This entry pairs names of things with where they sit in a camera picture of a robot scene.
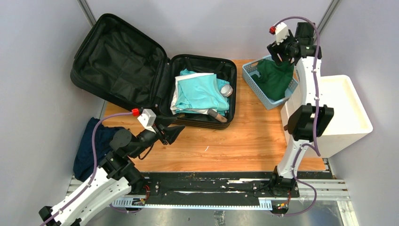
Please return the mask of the white garment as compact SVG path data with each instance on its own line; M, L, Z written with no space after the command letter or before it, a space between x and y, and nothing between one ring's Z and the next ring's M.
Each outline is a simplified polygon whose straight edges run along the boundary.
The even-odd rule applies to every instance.
M186 79L191 79L191 78L196 78L196 77L206 76L206 75L212 75L212 73L195 73L192 71L187 71L183 75L179 75L179 76L175 77L175 90L173 92L173 97L172 97L171 106L170 106L170 110L171 110L172 114L176 114L176 111L178 110L178 108L176 107L178 82L180 80L186 80Z

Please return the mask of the dark green garment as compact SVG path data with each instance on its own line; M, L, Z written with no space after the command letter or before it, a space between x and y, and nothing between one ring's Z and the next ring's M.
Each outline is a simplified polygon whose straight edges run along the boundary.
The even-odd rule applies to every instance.
M257 64L257 73L252 79L261 91L271 100L285 98L285 91L293 78L294 64L283 62L276 64L272 60L261 60Z

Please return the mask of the light blue plastic basket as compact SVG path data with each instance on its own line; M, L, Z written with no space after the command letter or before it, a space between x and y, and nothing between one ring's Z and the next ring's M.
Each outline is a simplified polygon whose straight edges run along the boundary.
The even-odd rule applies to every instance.
M294 65L278 65L271 55L244 64L242 77L268 110L288 101L298 86Z

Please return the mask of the light teal garment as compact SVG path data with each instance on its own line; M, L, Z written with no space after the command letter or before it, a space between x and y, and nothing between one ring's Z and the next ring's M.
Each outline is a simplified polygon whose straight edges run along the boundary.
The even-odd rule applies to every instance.
M183 69L179 75L187 71L189 70ZM220 90L226 84L230 83L217 78L215 73L180 80L177 85L176 113L207 114L208 109L214 109L224 116L229 111L230 104L229 99L223 97Z

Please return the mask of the black ribbed hard-shell suitcase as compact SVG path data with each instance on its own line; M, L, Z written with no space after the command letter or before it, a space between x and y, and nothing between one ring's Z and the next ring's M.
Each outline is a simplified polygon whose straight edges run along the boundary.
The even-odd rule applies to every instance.
M184 69L214 73L237 87L228 59L179 54L169 58L149 36L114 14L103 14L77 51L70 74L77 87L126 110L150 108L173 116L175 78Z

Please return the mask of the white three-drawer storage unit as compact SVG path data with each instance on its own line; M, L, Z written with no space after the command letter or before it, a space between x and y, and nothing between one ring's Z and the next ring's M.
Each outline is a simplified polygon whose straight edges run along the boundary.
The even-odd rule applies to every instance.
M317 138L322 158L329 158L373 131L371 121L347 75L319 79L320 98L334 109L334 116Z

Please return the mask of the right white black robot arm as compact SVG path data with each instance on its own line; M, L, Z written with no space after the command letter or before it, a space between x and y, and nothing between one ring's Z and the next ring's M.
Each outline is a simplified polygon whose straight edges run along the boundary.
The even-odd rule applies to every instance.
M321 102L319 90L321 48L314 36L319 32L312 22L298 22L295 33L284 22L270 28L275 41L267 49L273 61L294 65L298 87L284 104L288 112L283 129L289 139L281 162L275 167L268 190L272 196L282 196L294 190L298 167L306 151L317 148L317 138L326 130L334 109Z

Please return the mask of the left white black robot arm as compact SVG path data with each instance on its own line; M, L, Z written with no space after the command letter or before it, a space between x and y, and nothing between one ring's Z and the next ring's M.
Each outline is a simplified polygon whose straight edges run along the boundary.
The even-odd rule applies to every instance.
M110 142L112 150L100 161L94 158L93 173L72 194L54 206L44 206L39 215L43 226L85 226L95 215L116 199L128 194L140 194L144 177L131 158L151 150L160 141L175 142L184 125L174 125L176 117L142 113L137 118L143 131L137 136L128 129L115 133Z

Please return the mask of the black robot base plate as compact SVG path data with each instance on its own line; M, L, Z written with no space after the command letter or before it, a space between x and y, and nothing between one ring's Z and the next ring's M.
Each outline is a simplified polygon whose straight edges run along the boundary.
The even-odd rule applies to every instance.
M147 172L148 204L186 206L256 206L273 198L266 172Z

